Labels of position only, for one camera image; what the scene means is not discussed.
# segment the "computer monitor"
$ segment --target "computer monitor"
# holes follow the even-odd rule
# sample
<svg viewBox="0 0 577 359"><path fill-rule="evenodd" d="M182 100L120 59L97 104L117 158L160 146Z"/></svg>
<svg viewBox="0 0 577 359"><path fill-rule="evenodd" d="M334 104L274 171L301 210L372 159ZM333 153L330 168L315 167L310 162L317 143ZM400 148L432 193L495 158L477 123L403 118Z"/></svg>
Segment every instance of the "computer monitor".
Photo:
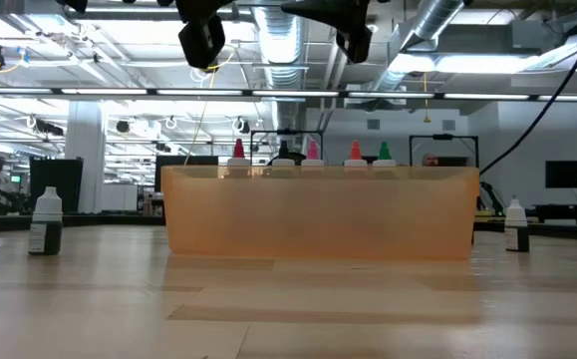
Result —
<svg viewBox="0 0 577 359"><path fill-rule="evenodd" d="M545 163L547 188L577 188L577 161L547 161Z"/></svg>
<svg viewBox="0 0 577 359"><path fill-rule="evenodd" d="M186 156L157 156L155 158L155 191L161 191L161 168L164 166L183 166ZM217 156L191 156L188 165L219 166Z"/></svg>

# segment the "ceiling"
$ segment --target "ceiling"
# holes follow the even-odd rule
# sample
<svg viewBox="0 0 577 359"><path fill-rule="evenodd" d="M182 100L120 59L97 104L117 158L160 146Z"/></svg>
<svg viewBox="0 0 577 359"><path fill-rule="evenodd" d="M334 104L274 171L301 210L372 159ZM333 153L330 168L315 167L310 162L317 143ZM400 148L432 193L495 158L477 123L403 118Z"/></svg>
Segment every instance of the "ceiling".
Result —
<svg viewBox="0 0 577 359"><path fill-rule="evenodd" d="M138 0L137 6L150 6L154 1ZM273 1L262 1L273 5ZM255 5L259 1L239 1L241 6ZM338 83L326 84L326 69L333 49L334 31L327 25L306 21L306 56L300 67L303 72L304 88L322 89L328 86L346 88L375 80L388 63L388 41L395 24L415 16L417 1L395 0L387 4L371 4L369 22L375 34L368 60L363 64L339 66L343 61L337 57L335 69L342 68ZM577 1L556 3L558 16L577 11ZM524 19L547 18L551 14L550 1L474 1L473 7L461 11L451 24L505 25L518 17ZM90 6L122 6L118 1L91 0ZM69 18L73 13L67 12ZM119 19L69 19L62 16L28 14L25 22L8 16L0 16L0 45L4 47L7 73L0 73L0 86L4 87L146 87L146 88L208 88L211 79L191 69L184 61L177 33L182 27L179 21L162 15L140 21ZM229 44L219 55L224 64L215 74L213 88L263 89L265 88L264 62L258 43L257 29L248 22L224 22L226 43ZM427 73L427 77L406 76L402 85L408 91L429 92L475 92L491 91L505 93L528 93L534 89L551 91L561 77L560 71L538 75L480 75L454 73ZM529 76L529 81L520 81ZM577 77L569 91L577 92ZM408 102L406 107L417 108L424 102ZM122 144L126 140L143 139L144 135L120 134L116 131L117 121L158 122L160 138L176 141L191 141L205 107L205 114L198 136L224 143L223 146L195 146L197 155L215 154L224 158L232 151L235 139L248 140L239 134L233 122L248 121L253 129L273 129L271 106L268 102L204 102L188 101L105 101L102 106L108 115L109 134L107 146L107 171L110 178L124 176L127 180L149 182L154 169L149 163L159 152L150 145ZM434 108L466 109L471 103L434 102ZM33 129L34 120L40 119L67 129L69 101L55 99L0 98L0 139L42 140L46 136ZM24 156L29 154L59 157L64 152L60 138L49 136L55 143L0 145L0 154L7 148L14 154L23 154L13 163L13 168L23 172ZM187 145L173 149L186 154ZM268 160L273 150L262 146L257 160Z"/></svg>

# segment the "bottle label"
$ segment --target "bottle label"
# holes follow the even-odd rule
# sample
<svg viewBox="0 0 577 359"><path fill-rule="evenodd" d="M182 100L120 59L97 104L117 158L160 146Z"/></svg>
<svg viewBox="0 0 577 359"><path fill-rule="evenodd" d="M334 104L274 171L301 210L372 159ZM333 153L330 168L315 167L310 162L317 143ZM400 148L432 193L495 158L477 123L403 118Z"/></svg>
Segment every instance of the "bottle label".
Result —
<svg viewBox="0 0 577 359"><path fill-rule="evenodd" d="M32 253L43 253L45 251L47 224L31 223L29 233L29 251Z"/></svg>
<svg viewBox="0 0 577 359"><path fill-rule="evenodd" d="M518 228L505 228L505 248L518 250Z"/></svg>

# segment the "green bottle cap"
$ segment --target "green bottle cap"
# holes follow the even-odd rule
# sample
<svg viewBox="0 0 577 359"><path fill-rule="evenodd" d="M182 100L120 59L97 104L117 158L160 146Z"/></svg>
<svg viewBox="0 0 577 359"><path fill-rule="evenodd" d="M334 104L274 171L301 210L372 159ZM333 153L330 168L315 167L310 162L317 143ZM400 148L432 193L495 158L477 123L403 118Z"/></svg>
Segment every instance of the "green bottle cap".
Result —
<svg viewBox="0 0 577 359"><path fill-rule="evenodd" d="M379 160L391 160L392 156L390 156L390 149L388 149L388 143L383 141L381 142L381 149L379 150Z"/></svg>

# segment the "desk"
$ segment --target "desk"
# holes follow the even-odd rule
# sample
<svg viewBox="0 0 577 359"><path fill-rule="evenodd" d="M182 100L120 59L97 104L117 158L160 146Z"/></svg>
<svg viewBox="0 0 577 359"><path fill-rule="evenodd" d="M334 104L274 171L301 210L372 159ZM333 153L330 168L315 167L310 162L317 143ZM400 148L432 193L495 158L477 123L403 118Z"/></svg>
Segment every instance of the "desk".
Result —
<svg viewBox="0 0 577 359"><path fill-rule="evenodd" d="M529 209L527 215L538 218L540 223L547 219L575 219L577 224L577 204L542 204Z"/></svg>

